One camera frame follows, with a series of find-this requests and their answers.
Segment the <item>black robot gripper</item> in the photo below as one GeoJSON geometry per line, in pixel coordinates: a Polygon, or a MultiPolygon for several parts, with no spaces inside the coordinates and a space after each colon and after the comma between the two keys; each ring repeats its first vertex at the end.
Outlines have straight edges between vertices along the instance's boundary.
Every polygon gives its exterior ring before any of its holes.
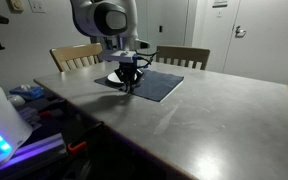
{"type": "Polygon", "coordinates": [[[125,92],[129,92],[131,87],[134,88],[136,80],[143,76],[143,72],[140,71],[134,63],[123,62],[119,63],[119,67],[115,70],[115,74],[120,80],[123,80],[125,85],[125,92]]]}

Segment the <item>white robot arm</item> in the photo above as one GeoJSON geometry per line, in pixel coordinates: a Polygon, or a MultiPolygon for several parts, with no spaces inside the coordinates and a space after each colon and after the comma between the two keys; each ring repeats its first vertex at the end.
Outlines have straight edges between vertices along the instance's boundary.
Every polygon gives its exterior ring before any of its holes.
{"type": "Polygon", "coordinates": [[[137,60],[138,49],[148,49],[150,43],[138,38],[138,15],[135,0],[70,0],[76,29],[88,37],[102,38],[106,47],[100,60],[117,61],[115,74],[132,92],[142,72],[137,60]]]}

